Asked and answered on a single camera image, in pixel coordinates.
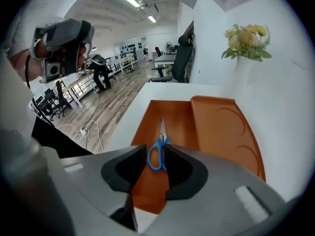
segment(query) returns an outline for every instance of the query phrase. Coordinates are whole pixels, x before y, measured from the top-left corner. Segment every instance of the orange mat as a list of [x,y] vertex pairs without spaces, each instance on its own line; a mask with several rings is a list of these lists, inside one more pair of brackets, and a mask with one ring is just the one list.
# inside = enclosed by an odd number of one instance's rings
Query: orange mat
[[[146,144],[149,150],[159,138],[162,116],[171,144],[237,162],[265,180],[257,142],[234,100],[195,96],[191,101],[151,101],[131,145]],[[158,165],[157,153],[151,162]],[[133,205],[159,214],[168,189],[167,172],[146,165],[131,192]]]

